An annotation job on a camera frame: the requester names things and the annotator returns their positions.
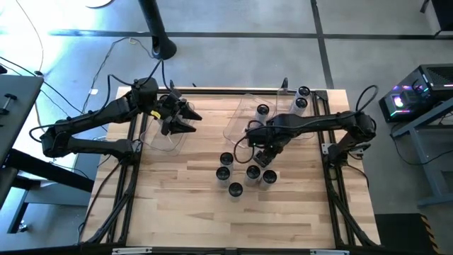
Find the black pole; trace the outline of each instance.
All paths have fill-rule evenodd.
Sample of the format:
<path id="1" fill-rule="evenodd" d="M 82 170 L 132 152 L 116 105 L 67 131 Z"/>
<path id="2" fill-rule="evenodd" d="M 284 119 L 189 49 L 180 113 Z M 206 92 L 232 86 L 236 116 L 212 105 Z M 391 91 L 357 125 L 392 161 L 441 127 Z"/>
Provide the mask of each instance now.
<path id="1" fill-rule="evenodd" d="M 139 0 L 139 3 L 144 19 L 147 21 L 148 29 L 152 34 L 153 56 L 158 60 L 171 58 L 176 54 L 176 45 L 168 39 L 156 0 Z"/>

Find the wire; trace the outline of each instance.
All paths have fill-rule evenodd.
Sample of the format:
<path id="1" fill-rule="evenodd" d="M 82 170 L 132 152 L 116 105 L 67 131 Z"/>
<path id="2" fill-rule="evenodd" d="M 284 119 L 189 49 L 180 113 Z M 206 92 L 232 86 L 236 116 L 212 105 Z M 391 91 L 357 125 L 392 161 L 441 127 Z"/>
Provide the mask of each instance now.
<path id="1" fill-rule="evenodd" d="M 391 134 L 394 132 L 394 128 L 400 123 L 397 123 L 395 124 L 392 128 L 391 128 Z M 399 151 L 399 148 L 398 148 L 398 145 L 396 143 L 396 140 L 395 140 L 395 137 L 393 137 L 392 135 L 390 134 L 390 137 L 391 139 L 394 141 L 394 144 L 395 144 L 395 148 L 396 148 L 396 152 L 398 153 L 399 157 L 401 158 L 401 160 L 403 160 L 406 164 L 410 165 L 410 166 L 423 166 L 423 165 L 426 165 L 426 164 L 429 164 L 433 161 L 435 161 L 436 159 L 439 159 L 440 157 L 446 155 L 446 154 L 449 154 L 451 152 L 453 152 L 453 149 L 451 150 L 447 150 L 446 152 L 443 152 L 441 154 L 438 154 L 436 157 L 433 157 L 432 159 L 428 160 L 427 162 L 425 163 L 412 163 L 412 162 L 409 162 L 408 160 L 404 159 L 403 156 L 401 155 L 400 151 Z"/>
<path id="2" fill-rule="evenodd" d="M 84 175 L 87 179 L 90 179 L 90 178 L 85 174 L 85 172 L 83 172 L 82 170 L 77 169 L 77 168 L 75 168 L 75 167 L 62 166 L 62 165 L 56 164 L 56 163 L 54 163 L 54 162 L 49 162 L 49 163 L 51 163 L 51 164 L 53 164 L 53 165 L 55 165 L 55 166 L 59 166 L 59 167 L 66 168 L 66 169 L 72 169 L 72 170 L 79 171 L 79 172 L 80 172 L 82 175 Z"/>
<path id="3" fill-rule="evenodd" d="M 373 93 L 373 96 L 371 96 L 371 98 L 361 107 L 361 109 L 359 109 L 359 104 L 360 104 L 360 101 L 362 100 L 362 97 L 363 95 L 371 88 L 374 88 L 374 93 Z M 376 98 L 377 94 L 379 93 L 379 88 L 376 86 L 376 85 L 371 85 L 371 86 L 368 86 L 364 91 L 362 91 L 362 93 L 360 94 L 359 96 L 359 99 L 357 100 L 357 103 L 355 104 L 355 111 L 356 112 L 360 112 L 362 111 L 363 109 L 365 109 L 373 100 L 374 98 Z"/>
<path id="4" fill-rule="evenodd" d="M 66 111 L 64 111 L 63 108 L 61 108 L 57 103 L 55 103 L 55 102 L 50 98 L 49 95 L 47 95 L 44 91 L 41 91 L 41 93 L 43 93 L 44 96 L 46 96 L 46 97 L 47 97 L 54 105 L 56 105 L 56 107 L 58 107 L 58 109 L 60 109 L 64 114 L 66 114 L 67 117 L 69 117 L 69 114 L 68 114 Z M 37 109 L 37 108 L 36 108 L 36 113 L 37 113 L 37 115 L 38 115 L 38 120 L 39 120 L 40 117 L 39 117 L 39 113 L 38 113 L 38 109 Z"/>
<path id="5" fill-rule="evenodd" d="M 239 161 L 238 157 L 236 156 L 236 150 L 237 150 L 237 147 L 238 145 L 244 140 L 246 139 L 247 136 L 244 135 L 235 145 L 234 145 L 234 148 L 233 148 L 233 156 L 235 158 L 235 160 L 240 163 L 240 164 L 246 164 L 246 163 L 249 163 L 252 159 L 253 159 L 253 156 L 255 156 L 255 147 L 252 146 L 252 155 L 250 156 L 250 159 L 247 159 L 246 161 Z"/>
<path id="6" fill-rule="evenodd" d="M 115 47 L 115 45 L 125 39 L 129 39 L 129 43 L 131 44 L 135 44 L 135 43 L 132 43 L 131 40 L 134 40 L 136 42 L 138 42 L 140 44 L 140 46 L 147 52 L 148 56 L 151 58 L 151 59 L 154 59 L 154 57 L 151 55 L 151 53 L 149 52 L 148 49 L 145 48 L 145 46 L 143 46 L 142 42 L 136 38 L 130 38 L 130 37 L 125 37 L 125 38 L 121 38 L 119 40 L 116 40 L 115 42 L 112 42 L 112 44 L 110 45 L 110 49 L 108 50 L 107 54 L 105 55 L 104 57 L 104 60 L 102 61 L 101 65 L 99 66 L 99 69 L 98 71 L 96 72 L 96 74 L 94 75 L 94 78 L 93 78 L 93 82 L 91 83 L 91 88 L 90 90 L 92 90 L 94 88 L 94 84 L 96 83 L 96 80 L 98 79 L 99 77 L 99 74 L 102 70 L 102 68 L 104 68 L 105 66 L 105 62 L 107 61 L 107 59 L 109 58 L 110 56 L 110 53 L 112 53 L 112 50 L 113 48 Z M 85 109 L 88 105 L 88 100 L 90 99 L 90 96 L 91 96 L 91 93 L 88 93 L 88 96 L 86 97 L 85 99 L 85 102 L 84 102 L 84 107 L 82 108 L 82 112 L 85 112 Z"/>
<path id="7" fill-rule="evenodd" d="M 14 69 L 12 69 L 12 68 L 10 68 L 10 67 L 7 67 L 7 66 L 4 65 L 4 64 L 1 64 L 1 63 L 0 63 L 0 65 L 1 65 L 2 67 L 5 67 L 6 69 L 10 69 L 11 71 L 17 73 L 17 75 L 22 76 L 22 74 L 21 74 L 20 72 L 17 72 L 16 70 L 14 70 Z"/>
<path id="8" fill-rule="evenodd" d="M 21 8 L 23 14 L 25 14 L 25 17 L 27 17 L 28 21 L 30 22 L 31 26 L 33 27 L 33 30 L 35 30 L 35 33 L 36 33 L 36 36 L 38 37 L 38 40 L 40 41 L 40 45 L 41 45 L 41 63 L 40 63 L 40 68 L 38 69 L 38 71 L 41 72 L 42 63 L 44 62 L 44 47 L 42 46 L 42 41 L 41 41 L 40 34 L 39 34 L 38 31 L 36 30 L 35 25 L 33 25 L 33 22 L 31 22 L 30 17 L 28 17 L 28 14 L 27 14 L 27 13 L 25 12 L 25 10 L 22 8 L 21 4 L 19 3 L 19 0 L 16 0 L 16 3 L 17 3 L 17 4 L 19 5 L 19 7 Z"/>
<path id="9" fill-rule="evenodd" d="M 351 154 L 351 152 L 348 152 L 349 156 L 351 156 L 355 160 L 363 160 L 362 157 L 355 157 L 354 155 Z"/>
<path id="10" fill-rule="evenodd" d="M 2 59 L 2 60 L 6 61 L 6 62 L 8 62 L 8 63 L 10 63 L 10 64 L 13 64 L 13 65 L 15 65 L 15 66 L 21 68 L 22 70 L 24 70 L 25 72 L 27 72 L 27 73 L 33 75 L 34 77 L 37 76 L 36 74 L 34 74 L 34 73 L 28 71 L 28 70 L 25 69 L 24 67 L 22 67 L 22 66 L 20 66 L 20 65 L 18 65 L 18 64 L 16 64 L 16 63 L 14 63 L 14 62 L 12 62 L 12 61 L 9 61 L 9 60 L 7 60 L 6 58 L 4 58 L 4 57 L 2 57 L 2 56 L 0 56 L 0 59 Z M 59 96 L 61 96 L 61 97 L 63 98 L 63 100 L 65 100 L 66 103 L 68 103 L 74 110 L 76 110 L 76 111 L 78 111 L 80 114 L 82 114 L 82 112 L 81 112 L 79 109 L 77 109 L 75 106 L 73 106 L 73 105 L 72 105 L 72 104 L 71 104 L 71 103 L 70 103 L 63 95 L 61 95 L 61 93 L 58 92 L 58 90 L 56 90 L 53 86 L 50 86 L 50 84 L 48 84 L 46 81 L 44 81 L 44 84 L 46 84 L 47 86 L 49 86 L 53 91 L 55 91 L 55 93 L 57 93 Z"/>
<path id="11" fill-rule="evenodd" d="M 124 85 L 128 85 L 128 86 L 141 86 L 141 85 L 147 83 L 147 82 L 150 80 L 150 78 L 153 76 L 154 72 L 156 71 L 157 67 L 158 67 L 159 64 L 161 64 L 161 63 L 162 63 L 162 66 L 163 66 L 163 65 L 164 65 L 164 61 L 163 61 L 162 59 L 160 59 L 160 60 L 157 62 L 156 66 L 154 66 L 153 70 L 151 71 L 151 73 L 149 74 L 149 76 L 147 77 L 147 79 L 144 80 L 144 81 L 143 81 L 142 83 L 140 83 L 140 84 L 129 84 L 129 83 L 127 83 L 126 81 L 121 80 L 120 78 L 116 77 L 116 76 L 113 75 L 113 74 L 109 74 L 109 76 L 113 77 L 115 80 L 121 82 L 121 83 L 124 84 Z"/>
<path id="12" fill-rule="evenodd" d="M 80 242 L 80 237 L 81 237 L 81 233 L 83 232 L 84 228 L 85 228 L 85 224 L 86 224 L 86 221 L 88 220 L 88 216 L 90 215 L 91 213 L 91 210 L 93 209 L 93 205 L 94 203 L 96 202 L 96 200 L 98 199 L 98 196 L 99 194 L 101 194 L 101 191 L 104 187 L 104 185 L 107 183 L 108 179 L 113 175 L 113 173 L 115 173 L 118 168 L 120 167 L 121 165 L 121 161 L 118 162 L 118 164 L 116 164 L 115 168 L 112 169 L 112 171 L 106 176 L 105 179 L 103 179 L 103 181 L 101 182 L 99 188 L 98 188 L 98 191 L 96 191 L 96 194 L 94 195 L 94 198 L 93 198 L 93 201 L 91 202 L 90 204 L 90 207 L 88 208 L 88 210 L 86 211 L 86 215 L 85 215 L 85 219 L 84 221 L 79 225 L 79 227 L 77 228 L 77 231 L 79 233 L 79 237 L 77 239 L 77 243 Z"/>
<path id="13" fill-rule="evenodd" d="M 137 146 L 137 148 L 135 149 L 135 152 L 138 152 L 139 149 L 140 149 L 140 145 L 143 145 L 142 142 L 139 143 L 139 145 Z M 105 159 L 104 161 L 102 161 L 102 163 L 100 163 L 98 165 L 98 167 L 101 165 L 101 164 L 104 164 L 112 155 L 109 155 L 107 157 L 107 159 Z M 115 171 L 118 169 L 118 167 L 121 165 L 122 161 L 119 161 L 118 164 L 116 164 L 115 168 L 106 176 L 105 179 L 103 179 L 103 181 L 101 182 L 100 186 L 99 186 L 99 189 L 98 191 L 96 191 L 96 194 L 94 195 L 94 198 L 93 198 L 93 202 L 91 202 L 90 204 L 90 207 L 88 208 L 88 210 L 86 211 L 86 216 L 85 216 L 85 220 L 79 225 L 79 227 L 77 227 L 77 232 L 78 232 L 78 238 L 77 238 L 77 243 L 80 243 L 80 237 L 81 237 L 81 233 L 83 232 L 84 228 L 85 228 L 85 225 L 86 225 L 86 222 L 88 221 L 88 217 L 91 213 L 91 210 L 93 209 L 93 205 L 96 201 L 96 199 L 98 199 L 98 196 L 99 194 L 101 193 L 101 190 L 102 188 L 104 187 L 104 185 L 107 183 L 107 180 L 113 175 L 113 173 L 115 173 Z"/>
<path id="14" fill-rule="evenodd" d="M 104 159 L 104 161 L 102 161 L 101 163 L 99 163 L 99 165 L 98 165 L 97 167 L 100 167 L 100 166 L 102 166 L 102 164 L 106 163 L 107 160 L 109 160 L 109 158 L 110 158 L 111 156 L 112 156 L 111 154 L 108 155 L 107 159 Z"/>
<path id="15" fill-rule="evenodd" d="M 87 115 L 84 118 L 78 119 L 77 122 L 80 122 L 82 120 L 86 120 L 86 119 L 89 119 L 89 118 L 94 118 L 97 115 L 99 115 L 105 109 L 105 107 L 107 106 L 107 104 L 108 104 L 108 102 L 110 100 L 110 75 L 107 75 L 107 86 L 108 86 L 107 98 L 105 99 L 105 102 L 104 102 L 103 106 L 101 107 L 101 109 L 97 110 L 93 115 L 90 114 L 90 115 Z M 41 126 L 38 126 L 38 127 L 34 127 L 28 132 L 28 135 L 30 135 L 31 139 L 35 140 L 36 142 L 41 143 L 40 140 L 36 139 L 33 136 L 33 131 L 38 130 L 38 129 L 48 128 L 48 127 L 49 128 L 57 127 L 57 126 L 60 126 L 60 125 L 67 125 L 67 123 L 63 122 L 63 123 L 55 123 L 55 124 L 41 125 Z"/>
<path id="16" fill-rule="evenodd" d="M 164 86 L 167 88 L 168 91 L 171 91 L 171 89 L 167 86 L 167 82 L 165 80 L 165 68 L 164 68 L 164 62 L 162 62 L 162 81 L 164 81 Z"/>
<path id="17" fill-rule="evenodd" d="M 368 180 L 368 176 L 366 175 L 366 173 L 364 173 L 362 170 L 358 169 L 358 168 L 355 167 L 355 166 L 351 166 L 351 165 L 349 165 L 349 164 L 346 164 L 346 166 L 349 166 L 350 168 L 352 168 L 352 169 L 354 169 L 354 170 L 360 172 L 360 173 L 365 177 L 365 179 L 367 180 L 367 187 L 369 188 L 369 180 Z"/>

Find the yellow warning stripe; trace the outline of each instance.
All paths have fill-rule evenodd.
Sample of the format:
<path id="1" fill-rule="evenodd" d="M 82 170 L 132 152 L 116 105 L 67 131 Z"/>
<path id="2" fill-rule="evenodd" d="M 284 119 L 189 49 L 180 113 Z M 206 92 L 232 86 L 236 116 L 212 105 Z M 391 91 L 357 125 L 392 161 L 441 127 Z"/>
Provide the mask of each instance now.
<path id="1" fill-rule="evenodd" d="M 434 250 L 434 252 L 436 254 L 440 254 L 439 247 L 437 246 L 436 240 L 434 239 L 434 233 L 431 230 L 431 226 L 430 226 L 430 223 L 428 222 L 428 219 L 426 218 L 426 216 L 421 215 L 421 214 L 420 214 L 420 218 L 425 223 L 425 228 L 426 228 L 426 231 L 428 232 L 428 235 L 430 237 L 430 241 L 431 241 L 431 244 L 432 244 L 432 249 Z"/>

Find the black metal frame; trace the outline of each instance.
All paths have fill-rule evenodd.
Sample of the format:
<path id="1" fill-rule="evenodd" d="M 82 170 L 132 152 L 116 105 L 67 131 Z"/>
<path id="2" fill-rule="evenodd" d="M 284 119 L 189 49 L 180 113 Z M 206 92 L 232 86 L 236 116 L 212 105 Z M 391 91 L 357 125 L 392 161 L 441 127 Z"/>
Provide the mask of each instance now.
<path id="1" fill-rule="evenodd" d="M 188 89 L 181 89 L 183 94 L 255 94 L 255 95 L 275 95 L 277 93 L 277 89 L 229 89 L 228 91 L 219 90 L 219 89 L 202 89 L 202 88 L 188 88 Z M 314 114 L 320 115 L 320 108 L 319 108 L 319 100 L 321 100 L 324 114 L 330 113 L 330 107 L 328 104 L 328 95 L 326 91 L 318 90 L 313 91 L 313 103 L 314 105 Z M 140 133 L 146 130 L 147 126 L 148 115 L 144 114 L 142 116 L 142 123 L 140 127 Z M 136 127 L 135 118 L 130 123 L 130 128 L 127 137 L 132 139 Z M 335 142 L 335 135 L 333 132 L 328 134 L 329 140 L 331 143 Z M 335 246 L 337 250 L 342 251 L 349 251 L 350 254 L 414 254 L 414 252 L 405 252 L 405 251 L 396 251 L 385 249 L 382 246 L 356 246 L 355 245 L 355 234 L 361 234 L 362 230 L 354 221 L 352 215 L 349 214 L 348 210 L 348 201 L 345 195 L 345 186 L 343 181 L 343 175 L 341 174 L 341 168 L 335 168 L 336 179 L 338 184 L 338 193 L 335 192 L 333 189 L 332 178 L 329 172 L 329 167 L 327 166 L 327 158 L 322 154 L 321 146 L 326 141 L 323 132 L 318 132 L 318 139 L 319 139 L 319 149 L 321 152 L 321 158 L 323 162 L 323 172 L 324 172 L 324 179 L 326 183 L 327 195 L 328 195 L 328 204 L 329 210 L 331 214 L 331 222 L 332 222 L 332 230 L 333 236 L 335 240 Z M 120 238 L 117 242 L 114 242 L 114 232 L 117 216 L 121 208 L 116 207 L 117 214 L 113 213 L 110 214 L 110 217 L 106 220 L 110 221 L 110 224 L 103 230 L 103 234 L 107 234 L 108 232 L 108 242 L 105 244 L 101 244 L 102 237 L 98 236 L 95 242 L 90 243 L 81 243 L 73 246 L 61 246 L 61 247 L 50 247 L 50 248 L 40 248 L 40 249 L 26 249 L 26 250 L 15 250 L 15 251 L 2 251 L 1 254 L 33 254 L 33 255 L 52 255 L 52 254 L 112 254 L 112 250 L 115 248 L 126 248 L 126 241 L 127 241 L 127 233 L 129 231 L 130 225 L 130 218 L 132 216 L 132 204 L 133 204 L 133 194 L 135 192 L 135 184 L 137 182 L 137 177 L 139 173 L 139 165 L 141 159 L 142 151 L 139 152 L 139 160 L 134 163 L 130 185 L 132 183 L 133 189 L 132 197 L 127 201 L 127 205 L 125 208 L 125 217 L 122 224 L 122 230 Z M 120 197 L 122 195 L 123 186 L 125 183 L 126 178 L 126 171 L 127 167 L 122 169 L 120 173 L 120 178 L 118 180 L 118 188 L 115 194 L 115 204 L 118 205 L 120 201 Z M 345 218 L 345 223 L 347 225 L 347 236 L 348 236 L 348 244 L 345 244 L 340 235 L 340 226 L 338 224 L 338 215 L 337 209 L 343 214 Z M 153 254 L 225 254 L 225 255 L 258 255 L 258 254 L 265 254 L 265 255 L 274 255 L 274 254 L 288 254 L 288 255 L 295 255 L 295 254 L 312 254 L 313 251 L 319 251 L 319 249 L 230 249 L 230 248 L 197 248 L 197 247 L 152 247 Z"/>

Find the butcher block tabletop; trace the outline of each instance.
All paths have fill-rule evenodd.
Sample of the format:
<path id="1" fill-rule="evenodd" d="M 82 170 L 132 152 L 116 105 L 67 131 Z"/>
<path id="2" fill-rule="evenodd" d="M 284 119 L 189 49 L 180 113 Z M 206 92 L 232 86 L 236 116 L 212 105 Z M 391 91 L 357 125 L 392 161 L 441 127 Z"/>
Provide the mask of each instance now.
<path id="1" fill-rule="evenodd" d="M 128 90 L 120 87 L 117 97 Z M 344 90 L 327 92 L 332 113 L 349 110 Z M 218 186 L 215 171 L 220 154 L 233 152 L 234 144 L 225 139 L 223 132 L 243 96 L 182 93 L 203 120 L 192 123 L 197 132 L 186 135 L 177 155 L 144 145 L 127 246 L 335 248 L 317 135 L 304 134 L 304 139 L 288 144 L 277 155 L 271 168 L 278 179 L 268 190 L 243 186 L 240 200 L 233 202 L 227 189 Z M 275 102 L 275 96 L 259 97 Z M 139 115 L 135 139 L 141 119 Z M 126 138 L 129 125 L 110 124 L 107 139 Z M 335 134 L 339 141 L 345 131 Z M 349 158 L 349 163 L 363 169 L 360 161 Z M 116 164 L 117 159 L 111 157 L 99 167 L 91 199 Z M 249 164 L 234 162 L 233 181 L 243 183 Z M 93 236 L 112 210 L 119 174 L 116 171 L 101 191 L 82 240 Z M 343 178 L 352 216 L 368 237 L 379 243 L 364 176 L 345 166 Z M 123 215 L 124 209 L 118 218 L 116 238 Z M 343 217 L 338 219 L 346 242 Z"/>

